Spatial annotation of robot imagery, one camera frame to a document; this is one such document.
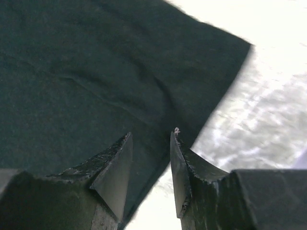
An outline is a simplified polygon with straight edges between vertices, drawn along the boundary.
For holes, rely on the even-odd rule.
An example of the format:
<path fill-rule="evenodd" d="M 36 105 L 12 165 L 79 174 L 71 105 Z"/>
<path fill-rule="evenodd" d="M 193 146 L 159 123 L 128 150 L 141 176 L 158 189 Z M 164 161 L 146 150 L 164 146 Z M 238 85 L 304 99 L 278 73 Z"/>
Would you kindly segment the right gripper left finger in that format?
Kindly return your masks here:
<path fill-rule="evenodd" d="M 3 230 L 115 230 L 122 221 L 132 134 L 60 174 L 0 171 Z"/>

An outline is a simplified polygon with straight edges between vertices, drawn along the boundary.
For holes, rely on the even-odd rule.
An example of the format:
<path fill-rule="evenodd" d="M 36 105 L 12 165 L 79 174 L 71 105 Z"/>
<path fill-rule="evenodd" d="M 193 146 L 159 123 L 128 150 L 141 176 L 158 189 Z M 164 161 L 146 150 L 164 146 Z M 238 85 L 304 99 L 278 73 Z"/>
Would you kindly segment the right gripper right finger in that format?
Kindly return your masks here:
<path fill-rule="evenodd" d="M 304 230 L 307 172 L 225 172 L 170 136 L 176 214 L 184 230 Z"/>

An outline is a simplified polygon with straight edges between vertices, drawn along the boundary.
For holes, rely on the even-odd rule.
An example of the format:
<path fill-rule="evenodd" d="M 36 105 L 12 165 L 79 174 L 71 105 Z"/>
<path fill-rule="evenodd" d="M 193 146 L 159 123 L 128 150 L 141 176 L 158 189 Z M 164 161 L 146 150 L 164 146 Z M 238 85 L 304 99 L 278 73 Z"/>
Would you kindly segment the black t shirt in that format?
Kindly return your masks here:
<path fill-rule="evenodd" d="M 59 173 L 124 134 L 133 160 L 123 221 L 191 147 L 251 44 L 163 0 L 0 3 L 0 165 Z"/>

